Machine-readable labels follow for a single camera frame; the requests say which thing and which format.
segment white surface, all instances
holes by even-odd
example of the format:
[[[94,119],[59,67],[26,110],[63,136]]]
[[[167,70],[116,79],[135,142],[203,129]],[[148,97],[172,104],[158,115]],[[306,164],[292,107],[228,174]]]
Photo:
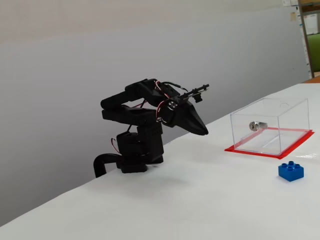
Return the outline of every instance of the white surface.
[[[225,152],[230,118],[165,146],[145,173],[114,170],[0,228],[2,240],[301,240],[320,238],[320,84],[271,97],[309,98],[315,134],[283,160]],[[295,161],[305,177],[287,182],[278,166]]]
[[[16,15],[3,1],[27,11],[30,21],[12,28]],[[299,24],[290,21],[294,8],[280,0],[0,2],[0,226],[94,179],[93,160],[114,153],[110,139],[128,128],[103,120],[100,101],[129,84],[145,78],[187,89],[210,84],[196,105],[208,124],[308,79]],[[56,17],[58,7],[70,21],[40,22]],[[56,36],[61,26],[71,29]],[[78,34],[70,34],[74,26]],[[41,38],[42,30],[54,36]],[[17,40],[17,33],[31,38]],[[186,133],[163,131],[164,143]]]

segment black cable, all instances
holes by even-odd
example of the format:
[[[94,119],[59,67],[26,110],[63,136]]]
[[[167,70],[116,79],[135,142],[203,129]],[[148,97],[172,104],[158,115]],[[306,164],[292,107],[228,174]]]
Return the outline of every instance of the black cable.
[[[147,102],[146,100],[143,100],[143,102],[141,103],[140,108],[142,108],[146,102]],[[132,127],[132,124],[129,126],[127,132],[129,132],[129,130],[131,129],[131,127]]]
[[[162,82],[162,84],[169,84],[169,85],[175,86],[175,87],[177,87],[177,88],[179,88],[179,89],[182,89],[182,90],[184,90],[184,91],[187,91],[187,92],[188,92],[188,90],[187,90],[186,88],[184,88],[184,87],[180,86],[179,84],[176,84],[176,83],[170,82],[170,81],[163,81],[163,82]]]

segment metal object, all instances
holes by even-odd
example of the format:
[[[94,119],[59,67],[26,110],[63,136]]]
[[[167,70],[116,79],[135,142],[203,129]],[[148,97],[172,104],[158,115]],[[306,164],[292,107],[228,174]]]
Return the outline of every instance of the metal object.
[[[265,122],[260,122],[260,121],[252,121],[249,124],[250,130],[253,132],[256,132],[260,129],[267,129],[268,128],[268,124]]]

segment gray wall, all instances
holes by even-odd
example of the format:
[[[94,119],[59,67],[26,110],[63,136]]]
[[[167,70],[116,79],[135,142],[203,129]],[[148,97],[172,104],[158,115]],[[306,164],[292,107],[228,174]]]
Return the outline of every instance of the gray wall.
[[[8,24],[1,22],[0,30],[0,225],[94,178],[94,158],[113,153],[110,138],[127,129],[102,119],[100,101],[128,84],[144,78],[189,89],[209,83],[196,104],[209,123],[308,79],[299,26],[290,21],[295,9],[281,1],[243,1],[251,8],[231,1],[148,2],[128,5],[120,12],[124,21],[107,16],[103,24],[81,12],[85,7],[70,7],[74,21],[62,14],[65,25],[49,21],[50,14],[23,15],[23,8],[18,22],[2,12]],[[54,27],[30,20],[38,15]],[[164,142],[185,133],[165,127]]]

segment red base plate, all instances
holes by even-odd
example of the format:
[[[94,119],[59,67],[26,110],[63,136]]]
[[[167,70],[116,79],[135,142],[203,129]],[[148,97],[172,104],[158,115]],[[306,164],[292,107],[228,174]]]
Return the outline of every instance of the red base plate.
[[[281,155],[272,155],[272,154],[265,154],[265,153],[235,150],[234,145],[225,149],[225,151],[232,152],[232,153],[239,153],[239,154],[248,154],[248,155],[256,155],[256,156],[264,156],[264,157],[270,157],[270,158],[276,158],[276,159],[283,159],[284,157],[288,156],[293,150],[295,150],[297,147],[299,147],[301,144],[303,144],[314,133],[315,133],[314,131],[309,130],[303,137],[301,137],[298,141],[296,141],[292,146],[288,147]]]

